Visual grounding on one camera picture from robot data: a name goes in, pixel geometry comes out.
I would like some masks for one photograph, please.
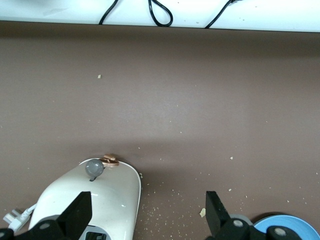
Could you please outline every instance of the black cable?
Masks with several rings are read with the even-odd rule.
[[[114,2],[112,3],[112,5],[108,8],[108,10],[103,14],[103,16],[100,19],[99,25],[102,25],[104,23],[105,18],[107,17],[107,15],[112,11],[112,9],[114,9],[115,5],[117,4],[119,0],[114,0]]]
[[[169,14],[169,16],[170,16],[170,21],[169,21],[168,23],[162,24],[162,23],[158,22],[155,14],[154,14],[154,11],[153,11],[153,9],[152,9],[152,3],[151,3],[151,1],[154,2],[155,4],[157,4],[160,8],[162,8],[167,14]],[[148,2],[149,2],[150,14],[151,14],[151,17],[152,17],[154,23],[155,23],[157,26],[159,26],[159,27],[169,27],[169,26],[173,23],[173,21],[174,21],[174,16],[172,15],[171,11],[170,11],[166,6],[164,6],[164,5],[162,5],[160,2],[158,2],[157,0],[148,0]]]
[[[235,1],[236,1],[236,0],[229,0],[229,1],[227,1],[227,3],[223,6],[223,8],[221,9],[221,11],[218,13],[218,15],[215,16],[215,18],[205,27],[205,29],[209,29],[209,28],[212,26],[212,24],[214,24],[215,21],[218,20],[218,18],[219,18],[219,17],[221,16],[221,14],[226,10],[226,8],[229,6],[229,4],[231,4],[231,3],[235,2]]]

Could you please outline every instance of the blue round lid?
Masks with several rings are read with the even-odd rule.
[[[269,216],[254,224],[254,227],[263,233],[266,233],[270,226],[290,228],[295,231],[302,240],[320,240],[320,235],[309,223],[295,216]]]

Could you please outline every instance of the transparent round knob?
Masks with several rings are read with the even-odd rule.
[[[90,181],[94,181],[104,172],[104,165],[99,159],[92,159],[85,165],[85,171],[90,176]]]

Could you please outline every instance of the white power cord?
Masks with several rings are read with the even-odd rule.
[[[5,220],[9,224],[9,228],[16,233],[29,221],[30,215],[35,210],[36,206],[37,204],[29,207],[21,214],[14,209],[12,212],[15,216],[11,213],[7,213],[3,220]]]

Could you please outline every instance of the white speck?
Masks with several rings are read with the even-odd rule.
[[[200,216],[203,218],[205,215],[206,215],[206,209],[205,208],[202,208],[201,209],[201,212],[199,213]]]

